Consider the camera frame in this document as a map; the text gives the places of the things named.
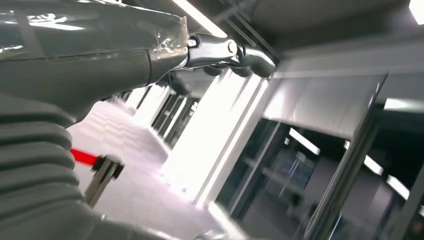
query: barrier post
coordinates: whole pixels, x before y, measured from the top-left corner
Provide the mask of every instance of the barrier post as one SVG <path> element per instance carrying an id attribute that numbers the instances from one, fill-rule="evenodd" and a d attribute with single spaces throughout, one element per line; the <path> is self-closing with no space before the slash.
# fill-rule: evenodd
<path id="1" fill-rule="evenodd" d="M 99 156 L 92 166 L 94 177 L 85 190 L 85 199 L 90 207 L 94 207 L 106 186 L 112 179 L 117 179 L 124 169 L 119 157 L 114 155 Z"/>

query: ceiling light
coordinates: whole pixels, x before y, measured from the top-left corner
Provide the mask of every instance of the ceiling light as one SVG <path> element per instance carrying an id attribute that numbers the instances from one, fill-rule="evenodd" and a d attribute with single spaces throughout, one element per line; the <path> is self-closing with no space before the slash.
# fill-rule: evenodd
<path id="1" fill-rule="evenodd" d="M 344 148 L 348 149 L 351 143 L 349 141 L 344 142 Z M 376 161 L 374 161 L 370 156 L 366 155 L 363 164 L 367 166 L 373 173 L 377 175 L 382 175 L 384 169 Z"/>
<path id="2" fill-rule="evenodd" d="M 387 184 L 392 187 L 403 199 L 407 200 L 410 196 L 410 191 L 396 177 L 388 176 Z"/>
<path id="3" fill-rule="evenodd" d="M 181 9 L 202 25 L 209 33 L 219 38 L 226 38 L 228 35 L 222 31 L 215 23 L 209 20 L 203 13 L 197 10 L 187 0 L 173 0 Z"/>
<path id="4" fill-rule="evenodd" d="M 387 98 L 384 104 L 385 111 L 408 112 L 408 113 L 424 113 L 424 101 Z"/>
<path id="5" fill-rule="evenodd" d="M 308 139 L 306 139 L 304 136 L 302 136 L 300 133 L 298 133 L 293 128 L 290 128 L 290 131 L 288 132 L 290 136 L 292 136 L 294 139 L 296 139 L 300 144 L 305 146 L 309 151 L 313 152 L 316 155 L 320 154 L 320 149 L 315 146 L 312 142 L 310 142 Z"/>
<path id="6" fill-rule="evenodd" d="M 419 25 L 424 24 L 424 0 L 411 0 L 409 10 Z"/>

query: retractable belt barrier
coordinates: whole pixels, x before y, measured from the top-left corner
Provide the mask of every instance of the retractable belt barrier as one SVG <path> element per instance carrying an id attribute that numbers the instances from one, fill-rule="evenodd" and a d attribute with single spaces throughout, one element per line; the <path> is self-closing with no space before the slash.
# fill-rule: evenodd
<path id="1" fill-rule="evenodd" d="M 70 152 L 77 162 L 91 166 L 91 170 L 95 172 L 84 193 L 87 204 L 94 207 L 108 183 L 119 177 L 125 165 L 114 155 L 95 156 L 74 148 Z"/>

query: bolt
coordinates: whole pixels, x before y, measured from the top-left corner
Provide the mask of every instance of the bolt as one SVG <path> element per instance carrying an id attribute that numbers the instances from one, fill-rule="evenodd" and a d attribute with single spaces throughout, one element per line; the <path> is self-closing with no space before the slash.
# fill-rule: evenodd
<path id="1" fill-rule="evenodd" d="M 230 41 L 228 43 L 228 51 L 232 54 L 237 53 L 237 44 L 235 41 Z"/>
<path id="2" fill-rule="evenodd" d="M 192 47 L 196 47 L 196 46 L 197 46 L 197 44 L 198 44 L 198 42 L 197 42 L 195 39 L 193 39 L 193 38 L 191 38 L 191 39 L 189 39 L 189 40 L 188 40 L 188 46 L 189 46 L 190 48 L 192 48 Z"/>

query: red barrier tape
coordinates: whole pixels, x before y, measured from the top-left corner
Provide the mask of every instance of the red barrier tape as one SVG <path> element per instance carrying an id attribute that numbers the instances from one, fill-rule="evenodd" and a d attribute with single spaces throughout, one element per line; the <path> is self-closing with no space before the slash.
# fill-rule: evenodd
<path id="1" fill-rule="evenodd" d="M 89 153 L 86 153 L 86 152 L 83 152 L 83 151 L 80 151 L 80 150 L 76 150 L 74 148 L 72 148 L 70 150 L 70 153 L 75 158 L 75 161 L 77 161 L 81 164 L 93 166 L 94 163 L 96 163 L 96 160 L 97 160 L 97 156 L 91 155 Z"/>

